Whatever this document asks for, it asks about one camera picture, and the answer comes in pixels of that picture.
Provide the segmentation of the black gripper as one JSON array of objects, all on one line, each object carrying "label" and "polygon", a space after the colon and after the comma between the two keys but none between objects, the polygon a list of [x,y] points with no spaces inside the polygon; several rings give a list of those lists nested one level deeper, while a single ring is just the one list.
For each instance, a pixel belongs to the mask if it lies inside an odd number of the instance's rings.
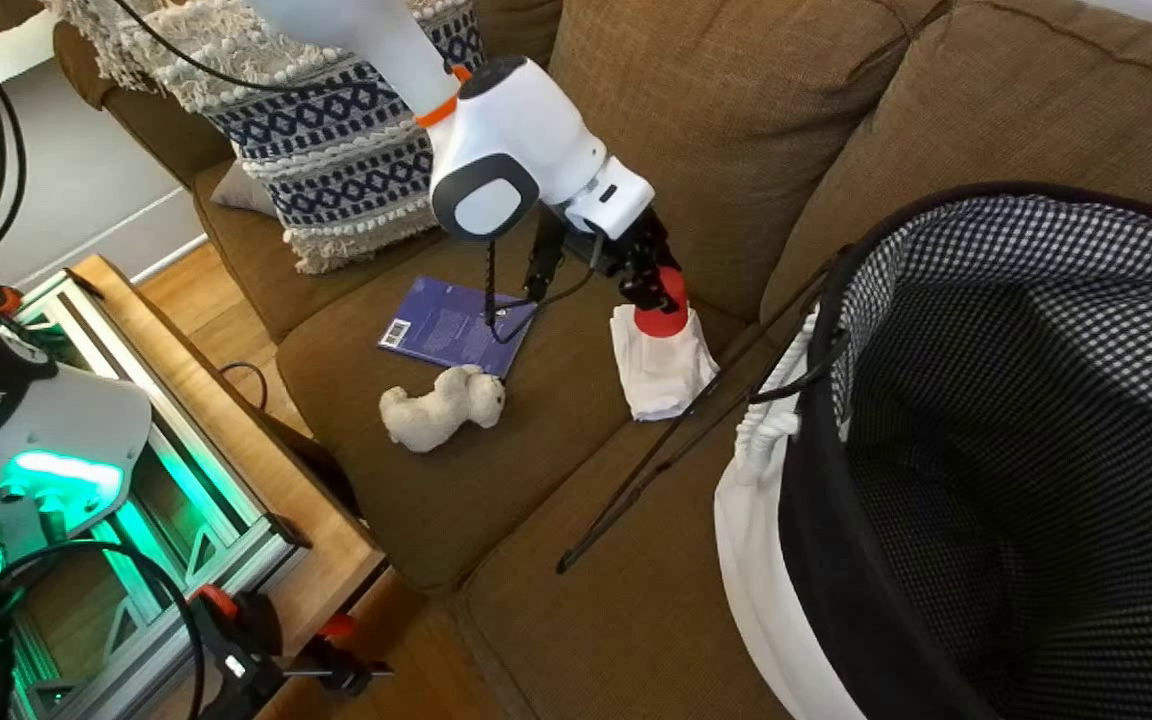
[{"label": "black gripper", "polygon": [[670,266],[661,266],[667,254],[667,227],[657,208],[636,215],[618,238],[609,238],[598,248],[598,273],[615,279],[625,304],[648,308],[648,288],[638,279],[652,279],[652,308],[670,308]]}]

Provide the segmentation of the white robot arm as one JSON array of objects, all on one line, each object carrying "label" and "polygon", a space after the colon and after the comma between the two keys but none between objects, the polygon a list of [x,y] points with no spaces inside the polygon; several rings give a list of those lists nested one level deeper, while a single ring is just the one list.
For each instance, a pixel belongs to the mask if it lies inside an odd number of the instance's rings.
[{"label": "white robot arm", "polygon": [[535,61],[452,72],[404,0],[248,0],[277,33],[367,61],[432,145],[427,199],[460,238],[498,238],[531,202],[625,248],[625,296],[674,313],[657,187],[615,161]]}]

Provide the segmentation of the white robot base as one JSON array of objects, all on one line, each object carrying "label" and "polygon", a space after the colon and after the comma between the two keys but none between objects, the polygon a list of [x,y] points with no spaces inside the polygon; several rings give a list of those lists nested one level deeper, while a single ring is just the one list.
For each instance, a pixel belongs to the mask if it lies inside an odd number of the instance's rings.
[{"label": "white robot base", "polygon": [[17,320],[0,282],[0,571],[107,520],[132,496],[150,398],[63,365]]}]

